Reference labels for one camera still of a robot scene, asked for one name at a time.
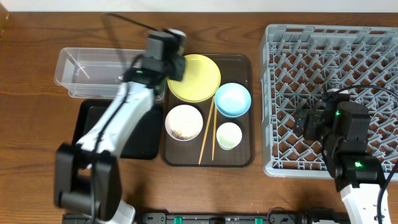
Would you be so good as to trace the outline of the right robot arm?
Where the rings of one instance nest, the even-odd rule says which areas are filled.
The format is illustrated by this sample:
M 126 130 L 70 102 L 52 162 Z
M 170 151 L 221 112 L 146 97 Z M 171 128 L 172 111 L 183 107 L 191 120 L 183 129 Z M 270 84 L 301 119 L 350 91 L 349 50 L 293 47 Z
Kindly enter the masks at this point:
M 390 223 L 386 177 L 380 160 L 367 152 L 371 117 L 349 93 L 328 91 L 323 111 L 297 109 L 294 133 L 318 141 L 329 175 L 351 223 Z

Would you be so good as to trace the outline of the black plastic bin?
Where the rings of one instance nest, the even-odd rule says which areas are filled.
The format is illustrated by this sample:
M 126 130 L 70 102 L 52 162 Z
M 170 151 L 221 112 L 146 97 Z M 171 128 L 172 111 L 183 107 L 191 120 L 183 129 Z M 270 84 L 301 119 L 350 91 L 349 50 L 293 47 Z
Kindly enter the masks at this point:
M 72 144 L 84 136 L 100 119 L 111 100 L 88 99 L 79 110 Z M 163 107 L 155 104 L 144 117 L 127 140 L 121 153 L 123 159 L 154 159 L 159 151 L 160 136 L 163 121 Z

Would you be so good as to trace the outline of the left wooden chopstick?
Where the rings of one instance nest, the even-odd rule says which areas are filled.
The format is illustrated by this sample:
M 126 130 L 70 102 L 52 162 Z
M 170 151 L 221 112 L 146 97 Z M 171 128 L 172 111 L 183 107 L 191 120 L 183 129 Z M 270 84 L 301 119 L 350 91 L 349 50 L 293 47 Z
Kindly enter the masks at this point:
M 210 121 L 211 121 L 211 115 L 212 115 L 213 107 L 214 107 L 214 101 L 215 101 L 215 96 L 213 95 L 213 97 L 211 99 L 210 110 L 209 110 L 209 113 L 208 113 L 208 119 L 206 121 L 205 133 L 204 133 L 203 142 L 202 142 L 202 145 L 201 145 L 201 151 L 200 151 L 200 156 L 199 156 L 199 160 L 198 160 L 198 165 L 201 164 L 201 161 L 202 161 L 202 158 L 203 158 L 203 153 L 204 153 L 204 150 L 205 150 L 206 139 L 207 139 L 208 130 L 209 130 Z

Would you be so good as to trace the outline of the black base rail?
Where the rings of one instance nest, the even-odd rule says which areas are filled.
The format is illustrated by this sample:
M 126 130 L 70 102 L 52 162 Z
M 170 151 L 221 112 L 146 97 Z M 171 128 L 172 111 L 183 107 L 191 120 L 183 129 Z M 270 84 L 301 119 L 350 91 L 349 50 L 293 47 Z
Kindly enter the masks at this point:
M 134 219 L 133 224 L 289 224 L 289 223 L 349 223 L 336 216 L 316 217 L 310 214 L 288 215 L 167 215 L 145 213 Z

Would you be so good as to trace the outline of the yellow plate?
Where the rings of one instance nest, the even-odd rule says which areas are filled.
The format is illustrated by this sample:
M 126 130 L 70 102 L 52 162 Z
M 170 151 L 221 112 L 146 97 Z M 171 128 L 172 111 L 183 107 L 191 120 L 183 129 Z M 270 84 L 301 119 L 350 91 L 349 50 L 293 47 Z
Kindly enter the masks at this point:
M 168 80 L 169 90 L 182 101 L 198 103 L 211 98 L 221 83 L 221 72 L 209 57 L 200 54 L 184 56 L 186 65 L 182 81 Z

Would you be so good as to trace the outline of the wooden chopstick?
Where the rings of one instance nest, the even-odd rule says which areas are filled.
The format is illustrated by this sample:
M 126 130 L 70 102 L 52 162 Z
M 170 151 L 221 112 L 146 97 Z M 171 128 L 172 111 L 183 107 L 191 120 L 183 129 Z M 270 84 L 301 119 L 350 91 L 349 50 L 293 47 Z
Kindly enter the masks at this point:
M 204 153 L 204 150 L 205 150 L 206 139 L 207 139 L 208 130 L 209 130 L 210 121 L 211 121 L 211 115 L 212 115 L 213 107 L 214 107 L 214 101 L 215 101 L 215 96 L 213 95 L 213 97 L 211 99 L 210 110 L 209 110 L 209 113 L 208 113 L 208 119 L 206 121 L 205 133 L 204 133 L 203 142 L 202 142 L 202 145 L 201 145 L 201 151 L 200 151 L 200 156 L 199 156 L 199 160 L 198 160 L 198 165 L 201 164 L 201 161 L 202 161 L 202 158 L 203 158 L 203 153 Z
M 211 153 L 212 161 L 214 161 L 214 159 L 215 159 L 216 122 L 217 122 L 217 108 L 214 104 L 213 137 L 212 137 L 212 153 Z

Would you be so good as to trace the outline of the white bowl with residue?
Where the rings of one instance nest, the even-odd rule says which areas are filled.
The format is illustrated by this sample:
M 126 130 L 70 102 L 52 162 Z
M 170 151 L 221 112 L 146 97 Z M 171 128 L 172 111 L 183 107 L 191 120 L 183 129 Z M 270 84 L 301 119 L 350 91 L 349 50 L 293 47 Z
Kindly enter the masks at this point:
M 167 134 L 178 141 L 194 139 L 203 128 L 203 117 L 198 109 L 190 105 L 172 108 L 165 118 Z

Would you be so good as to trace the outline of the grey dishwasher rack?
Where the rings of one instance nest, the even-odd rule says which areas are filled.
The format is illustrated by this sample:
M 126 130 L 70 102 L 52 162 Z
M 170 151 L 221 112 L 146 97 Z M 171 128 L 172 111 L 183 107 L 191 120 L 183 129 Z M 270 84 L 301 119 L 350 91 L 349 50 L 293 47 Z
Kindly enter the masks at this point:
M 385 173 L 397 162 L 397 29 L 271 24 L 259 46 L 262 160 L 270 177 L 327 179 L 318 142 L 294 134 L 296 110 L 348 87 L 371 115 L 367 150 Z

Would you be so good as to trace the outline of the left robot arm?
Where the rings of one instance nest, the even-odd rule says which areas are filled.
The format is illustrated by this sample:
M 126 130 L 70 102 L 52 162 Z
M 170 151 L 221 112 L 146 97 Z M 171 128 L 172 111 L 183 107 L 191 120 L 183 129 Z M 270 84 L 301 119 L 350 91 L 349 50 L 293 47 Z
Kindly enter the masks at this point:
M 180 81 L 186 60 L 179 53 L 140 54 L 124 72 L 118 93 L 97 123 L 55 159 L 54 204 L 90 216 L 90 223 L 133 223 L 136 210 L 121 198 L 118 159 L 141 118 L 154 105 L 158 87 Z

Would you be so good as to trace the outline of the light blue bowl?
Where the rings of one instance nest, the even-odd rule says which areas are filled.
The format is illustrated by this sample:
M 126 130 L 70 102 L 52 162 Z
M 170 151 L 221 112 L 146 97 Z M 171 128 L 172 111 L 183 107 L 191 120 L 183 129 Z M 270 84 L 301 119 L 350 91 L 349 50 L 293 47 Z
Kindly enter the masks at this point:
M 237 118 L 244 115 L 251 107 L 249 90 L 238 83 L 226 83 L 215 93 L 215 106 L 227 118 Z

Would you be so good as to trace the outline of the clear plastic bin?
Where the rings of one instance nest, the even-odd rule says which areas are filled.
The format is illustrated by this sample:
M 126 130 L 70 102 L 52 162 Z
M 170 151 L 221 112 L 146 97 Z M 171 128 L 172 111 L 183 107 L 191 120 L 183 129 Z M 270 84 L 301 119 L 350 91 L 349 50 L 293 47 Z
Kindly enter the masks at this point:
M 143 50 L 65 47 L 55 70 L 55 84 L 72 98 L 112 99 L 123 73 Z

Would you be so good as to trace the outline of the right wooden chopstick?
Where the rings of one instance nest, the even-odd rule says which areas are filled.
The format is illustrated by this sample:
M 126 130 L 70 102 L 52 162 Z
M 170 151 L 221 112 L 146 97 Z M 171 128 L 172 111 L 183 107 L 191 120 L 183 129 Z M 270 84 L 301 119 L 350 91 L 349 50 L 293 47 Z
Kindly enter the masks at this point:
M 217 122 L 217 108 L 214 104 L 213 137 L 212 137 L 212 153 L 211 153 L 212 161 L 214 161 L 214 159 L 215 159 L 216 122 Z

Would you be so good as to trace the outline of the small pale green cup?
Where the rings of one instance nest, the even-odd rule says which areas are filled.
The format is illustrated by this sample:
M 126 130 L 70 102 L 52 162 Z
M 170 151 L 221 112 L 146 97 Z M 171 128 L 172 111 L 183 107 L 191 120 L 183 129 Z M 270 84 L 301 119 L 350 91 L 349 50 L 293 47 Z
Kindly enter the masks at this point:
M 216 140 L 224 150 L 232 150 L 242 140 L 241 128 L 235 123 L 223 123 L 216 131 Z

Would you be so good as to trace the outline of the dark brown serving tray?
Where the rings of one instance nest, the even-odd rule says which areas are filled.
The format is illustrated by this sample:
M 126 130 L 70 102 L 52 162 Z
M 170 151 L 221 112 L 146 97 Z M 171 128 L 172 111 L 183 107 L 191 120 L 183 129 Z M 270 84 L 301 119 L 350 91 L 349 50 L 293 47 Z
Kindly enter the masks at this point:
M 166 85 L 162 158 L 171 166 L 246 167 L 254 159 L 252 69 L 244 55 L 190 54 Z

